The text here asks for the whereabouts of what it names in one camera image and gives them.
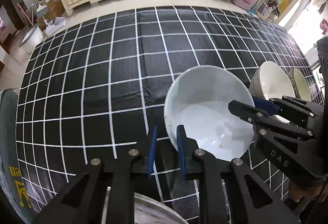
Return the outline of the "person right hand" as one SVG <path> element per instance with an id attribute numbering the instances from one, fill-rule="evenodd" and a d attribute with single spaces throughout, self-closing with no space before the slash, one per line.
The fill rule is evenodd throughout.
<path id="1" fill-rule="evenodd" d="M 288 197 L 295 202 L 299 202 L 303 197 L 317 198 L 318 202 L 324 202 L 327 198 L 327 184 L 319 183 L 314 188 L 302 190 L 292 181 L 288 183 Z"/>

